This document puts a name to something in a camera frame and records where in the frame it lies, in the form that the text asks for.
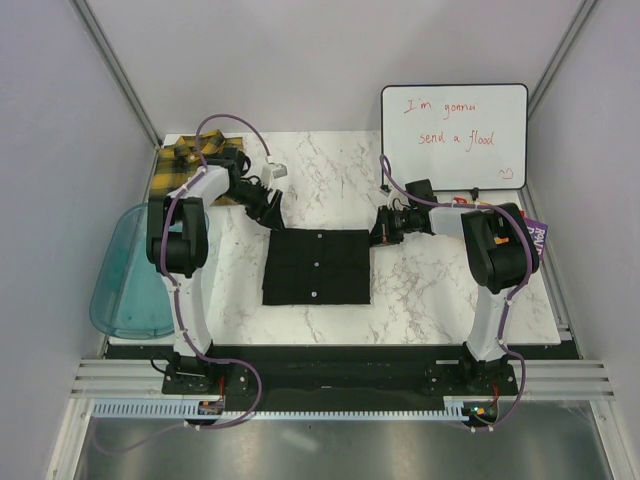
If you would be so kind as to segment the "black long sleeve shirt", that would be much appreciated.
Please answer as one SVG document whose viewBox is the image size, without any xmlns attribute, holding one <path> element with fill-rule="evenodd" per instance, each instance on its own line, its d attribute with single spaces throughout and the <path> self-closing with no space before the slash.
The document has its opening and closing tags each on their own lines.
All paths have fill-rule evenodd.
<svg viewBox="0 0 640 480">
<path fill-rule="evenodd" d="M 365 230 L 273 231 L 262 304 L 368 305 L 371 267 Z"/>
</svg>

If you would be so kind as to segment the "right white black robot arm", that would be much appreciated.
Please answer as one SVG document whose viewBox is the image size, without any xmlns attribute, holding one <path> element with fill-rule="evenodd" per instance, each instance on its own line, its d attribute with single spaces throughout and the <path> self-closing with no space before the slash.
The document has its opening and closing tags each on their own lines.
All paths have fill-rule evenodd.
<svg viewBox="0 0 640 480">
<path fill-rule="evenodd" d="M 441 205 L 428 179 L 405 185 L 409 205 L 380 206 L 370 232 L 372 246 L 397 245 L 409 233 L 445 235 L 464 241 L 478 298 L 471 332 L 464 343 L 469 362 L 458 368 L 458 381 L 467 392 L 483 392 L 494 381 L 489 362 L 507 354 L 505 335 L 511 304 L 521 284 L 535 273 L 539 254 L 519 207 L 464 208 Z"/>
</svg>

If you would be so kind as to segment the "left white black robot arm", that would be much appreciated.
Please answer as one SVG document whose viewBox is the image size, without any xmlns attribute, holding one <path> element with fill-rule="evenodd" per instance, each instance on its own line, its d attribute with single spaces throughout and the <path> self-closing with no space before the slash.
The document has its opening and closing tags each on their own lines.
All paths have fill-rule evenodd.
<svg viewBox="0 0 640 480">
<path fill-rule="evenodd" d="M 219 382 L 219 369 L 204 360 L 213 345 L 206 325 L 202 268 L 209 256 L 206 209 L 226 197 L 246 215 L 270 230 L 285 227 L 281 213 L 283 192 L 247 176 L 249 157 L 225 148 L 205 159 L 195 173 L 168 194 L 148 202 L 146 255 L 169 295 L 175 340 L 181 357 L 196 358 L 186 370 L 185 382 L 198 393 L 208 393 Z"/>
</svg>

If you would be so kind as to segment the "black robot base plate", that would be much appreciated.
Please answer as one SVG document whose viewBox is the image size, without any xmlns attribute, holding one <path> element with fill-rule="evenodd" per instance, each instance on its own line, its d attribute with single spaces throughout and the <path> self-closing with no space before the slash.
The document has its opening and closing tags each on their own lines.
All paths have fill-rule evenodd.
<svg viewBox="0 0 640 480">
<path fill-rule="evenodd" d="M 447 396 L 517 393 L 507 359 L 475 364 L 460 346 L 213 346 L 207 363 L 168 356 L 165 395 L 221 395 L 229 409 L 399 413 Z"/>
</svg>

